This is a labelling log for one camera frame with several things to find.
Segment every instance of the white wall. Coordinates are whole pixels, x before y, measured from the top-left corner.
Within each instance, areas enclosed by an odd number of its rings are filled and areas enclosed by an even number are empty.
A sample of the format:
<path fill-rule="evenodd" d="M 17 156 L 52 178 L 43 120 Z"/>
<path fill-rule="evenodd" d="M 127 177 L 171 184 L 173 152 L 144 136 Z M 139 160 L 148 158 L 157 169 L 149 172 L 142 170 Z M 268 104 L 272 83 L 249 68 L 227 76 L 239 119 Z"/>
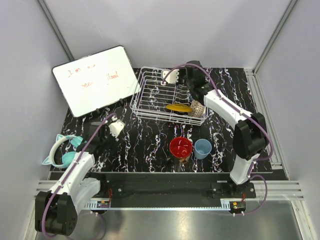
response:
<path fill-rule="evenodd" d="M 21 240 L 67 113 L 51 73 L 67 58 L 35 0 L 1 1 L 0 26 L 0 238 Z"/>
<path fill-rule="evenodd" d="M 301 0 L 258 79 L 289 176 L 299 180 L 320 237 L 320 2 Z"/>
<path fill-rule="evenodd" d="M 45 0 L 75 58 L 123 45 L 134 67 L 253 68 L 289 0 Z"/>

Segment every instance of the black marble tabletop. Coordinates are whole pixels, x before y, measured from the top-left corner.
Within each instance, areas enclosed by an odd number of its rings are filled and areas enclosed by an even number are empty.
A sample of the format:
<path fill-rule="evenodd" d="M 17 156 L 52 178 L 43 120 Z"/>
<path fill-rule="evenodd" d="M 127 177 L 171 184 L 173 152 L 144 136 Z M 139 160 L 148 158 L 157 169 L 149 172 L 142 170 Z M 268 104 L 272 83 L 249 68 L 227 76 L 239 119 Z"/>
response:
<path fill-rule="evenodd" d="M 134 69 L 138 76 L 140 69 Z M 230 100 L 245 110 L 254 113 L 255 105 L 249 83 L 242 68 L 206 68 L 218 89 Z M 117 113 L 125 123 L 124 132 L 119 137 L 117 147 L 104 151 L 99 156 L 93 172 L 230 172 L 236 157 L 233 150 L 233 130 L 230 125 L 212 110 L 201 126 L 179 124 L 148 119 L 138 119 L 131 111 L 130 98 L 124 104 L 117 102 L 82 117 L 73 117 L 68 111 L 62 127 L 62 135 L 81 136 L 90 121 L 101 121 L 108 113 Z M 168 164 L 169 144 L 175 137 L 186 137 L 193 144 L 198 139 L 207 139 L 212 144 L 212 151 L 205 159 L 197 160 L 192 153 L 185 165 Z M 55 154 L 56 163 L 73 146 L 65 142 Z M 60 171 L 53 166 L 52 171 Z M 260 161 L 258 172 L 271 172 L 269 160 Z"/>

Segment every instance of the metal floor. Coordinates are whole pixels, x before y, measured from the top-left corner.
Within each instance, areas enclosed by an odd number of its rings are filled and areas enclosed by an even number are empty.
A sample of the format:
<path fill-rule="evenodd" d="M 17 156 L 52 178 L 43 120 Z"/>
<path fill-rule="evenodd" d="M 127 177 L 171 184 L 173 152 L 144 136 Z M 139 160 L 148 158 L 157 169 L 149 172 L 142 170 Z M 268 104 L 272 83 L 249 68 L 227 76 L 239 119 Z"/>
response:
<path fill-rule="evenodd" d="M 247 210 L 257 202 L 248 202 Z M 102 216 L 106 234 L 100 240 L 301 240 L 290 202 L 267 201 L 247 216 L 219 215 L 209 211 L 115 211 Z M 89 240 L 99 231 L 100 220 L 91 214 L 78 219 L 70 236 Z M 46 240 L 37 233 L 36 240 Z M 55 240 L 65 240 L 57 236 Z"/>

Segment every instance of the white wire rack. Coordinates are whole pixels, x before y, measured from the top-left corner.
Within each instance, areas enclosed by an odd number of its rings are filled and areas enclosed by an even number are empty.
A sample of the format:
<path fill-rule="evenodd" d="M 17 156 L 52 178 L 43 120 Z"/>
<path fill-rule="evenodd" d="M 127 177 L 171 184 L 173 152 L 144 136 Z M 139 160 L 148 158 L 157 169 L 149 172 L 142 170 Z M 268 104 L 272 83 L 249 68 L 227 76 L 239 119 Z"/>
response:
<path fill-rule="evenodd" d="M 191 94 L 186 86 L 169 84 L 161 85 L 162 71 L 168 69 L 143 67 L 138 76 L 137 88 L 130 108 L 138 118 L 167 121 L 171 123 L 200 126 L 208 117 L 206 108 L 202 117 L 188 116 L 188 113 L 176 112 L 166 108 L 169 104 L 191 104 Z"/>

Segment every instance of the headphones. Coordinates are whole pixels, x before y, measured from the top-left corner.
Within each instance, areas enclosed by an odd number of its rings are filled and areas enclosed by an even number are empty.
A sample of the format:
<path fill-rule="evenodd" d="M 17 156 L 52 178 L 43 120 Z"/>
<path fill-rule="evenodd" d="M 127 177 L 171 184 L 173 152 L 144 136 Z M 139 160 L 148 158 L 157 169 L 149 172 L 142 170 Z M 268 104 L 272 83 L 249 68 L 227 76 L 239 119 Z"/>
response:
<path fill-rule="evenodd" d="M 70 141 L 71 145 L 77 148 L 84 139 L 81 136 L 76 136 L 76 135 L 63 136 L 61 134 L 58 134 L 55 139 L 55 144 L 52 146 L 50 150 L 49 156 L 43 161 L 42 165 L 52 165 L 55 168 L 59 168 L 59 169 L 66 169 L 67 167 L 69 167 L 69 165 L 72 163 L 72 161 L 75 158 L 75 155 L 76 155 L 75 151 L 70 151 L 65 153 L 62 156 L 62 164 L 55 163 L 55 153 L 57 149 L 62 143 L 69 140 L 71 140 Z"/>

